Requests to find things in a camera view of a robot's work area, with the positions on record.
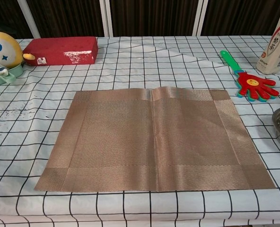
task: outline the smiley face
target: smiley face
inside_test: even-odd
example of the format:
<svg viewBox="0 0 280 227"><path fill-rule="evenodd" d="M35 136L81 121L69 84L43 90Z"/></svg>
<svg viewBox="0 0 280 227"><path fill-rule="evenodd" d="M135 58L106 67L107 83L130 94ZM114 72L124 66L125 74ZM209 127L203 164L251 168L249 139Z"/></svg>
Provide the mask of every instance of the smiley face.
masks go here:
<svg viewBox="0 0 280 227"><path fill-rule="evenodd" d="M255 79L248 79L246 82L247 82L247 84L249 84L251 86L258 86L259 85L259 82L256 81Z"/></svg>
<svg viewBox="0 0 280 227"><path fill-rule="evenodd" d="M22 62L22 50L17 41L0 32L0 65L13 68Z"/></svg>

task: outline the table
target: table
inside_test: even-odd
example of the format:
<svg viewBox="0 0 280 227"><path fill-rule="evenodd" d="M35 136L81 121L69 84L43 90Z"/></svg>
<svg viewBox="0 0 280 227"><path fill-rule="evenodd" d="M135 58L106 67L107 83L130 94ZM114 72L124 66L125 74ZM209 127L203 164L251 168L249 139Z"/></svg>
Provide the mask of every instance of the table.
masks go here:
<svg viewBox="0 0 280 227"><path fill-rule="evenodd" d="M268 103L238 98L218 56L230 51L255 75L269 36L98 38L94 65L30 67L0 86L0 227L219 227L280 223L280 144ZM19 40L24 48L31 40ZM280 72L268 75L277 81ZM174 86L226 89L278 187L212 192L37 192L75 91Z"/></svg>

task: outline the white bottle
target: white bottle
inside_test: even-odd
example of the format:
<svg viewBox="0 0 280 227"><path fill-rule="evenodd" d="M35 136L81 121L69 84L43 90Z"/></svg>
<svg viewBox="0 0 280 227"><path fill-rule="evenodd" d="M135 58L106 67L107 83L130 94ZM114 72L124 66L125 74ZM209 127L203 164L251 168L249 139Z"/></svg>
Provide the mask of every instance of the white bottle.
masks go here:
<svg viewBox="0 0 280 227"><path fill-rule="evenodd" d="M257 62L257 69L264 74L280 71L280 19L266 50Z"/></svg>

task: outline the curtain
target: curtain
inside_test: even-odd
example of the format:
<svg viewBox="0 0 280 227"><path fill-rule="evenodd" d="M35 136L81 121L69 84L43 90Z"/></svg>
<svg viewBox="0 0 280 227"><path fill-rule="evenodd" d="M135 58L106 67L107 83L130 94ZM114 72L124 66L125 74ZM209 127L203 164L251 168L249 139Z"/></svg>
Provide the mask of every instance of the curtain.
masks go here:
<svg viewBox="0 0 280 227"><path fill-rule="evenodd" d="M110 0L114 36L192 35L198 0Z"/></svg>
<svg viewBox="0 0 280 227"><path fill-rule="evenodd" d="M209 0L201 35L272 35L280 0Z"/></svg>
<svg viewBox="0 0 280 227"><path fill-rule="evenodd" d="M0 0L0 31L16 39L33 38L17 0Z"/></svg>
<svg viewBox="0 0 280 227"><path fill-rule="evenodd" d="M27 0L42 38L104 36L99 0Z"/></svg>

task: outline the brown placemat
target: brown placemat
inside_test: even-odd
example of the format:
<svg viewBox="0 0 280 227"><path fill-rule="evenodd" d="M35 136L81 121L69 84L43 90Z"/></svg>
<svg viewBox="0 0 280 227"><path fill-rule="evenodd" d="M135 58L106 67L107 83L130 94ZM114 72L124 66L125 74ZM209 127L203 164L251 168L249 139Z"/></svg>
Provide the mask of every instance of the brown placemat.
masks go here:
<svg viewBox="0 0 280 227"><path fill-rule="evenodd" d="M225 90L77 92L35 189L275 188Z"/></svg>

